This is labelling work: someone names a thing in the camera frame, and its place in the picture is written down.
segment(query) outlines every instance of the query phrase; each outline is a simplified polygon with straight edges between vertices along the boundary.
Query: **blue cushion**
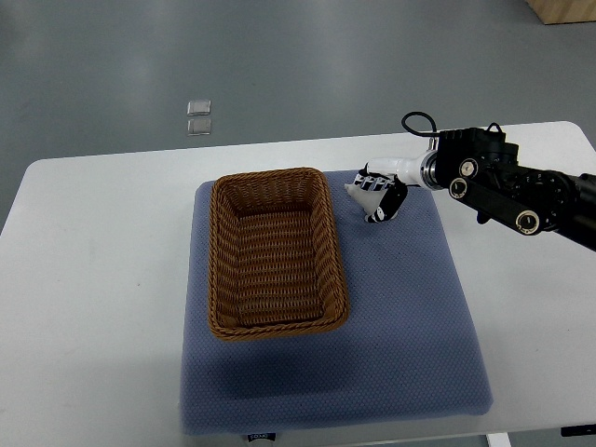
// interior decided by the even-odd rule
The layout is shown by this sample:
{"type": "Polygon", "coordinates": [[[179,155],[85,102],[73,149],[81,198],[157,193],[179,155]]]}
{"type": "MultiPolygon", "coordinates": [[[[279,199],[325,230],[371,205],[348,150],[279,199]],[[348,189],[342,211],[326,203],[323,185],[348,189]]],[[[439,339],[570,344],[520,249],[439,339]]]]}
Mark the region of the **blue cushion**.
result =
{"type": "Polygon", "coordinates": [[[431,194],[410,188],[394,221],[365,223],[344,190],[356,172],[326,175],[350,317],[335,331],[289,338],[223,342],[210,333],[212,183],[197,190],[181,383],[186,434],[488,412],[478,339],[431,194]]]}

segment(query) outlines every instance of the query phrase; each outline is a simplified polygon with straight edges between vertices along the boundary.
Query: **wicker basket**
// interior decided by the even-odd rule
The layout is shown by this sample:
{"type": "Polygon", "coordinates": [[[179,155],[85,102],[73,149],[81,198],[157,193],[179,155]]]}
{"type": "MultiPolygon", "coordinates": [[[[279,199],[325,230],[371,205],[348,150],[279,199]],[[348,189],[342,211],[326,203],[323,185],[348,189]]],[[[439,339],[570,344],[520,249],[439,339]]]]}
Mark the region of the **wicker basket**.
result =
{"type": "Polygon", "coordinates": [[[327,179],[311,168],[222,177],[210,202],[209,325],[222,340],[325,332],[349,313],[327,179]]]}

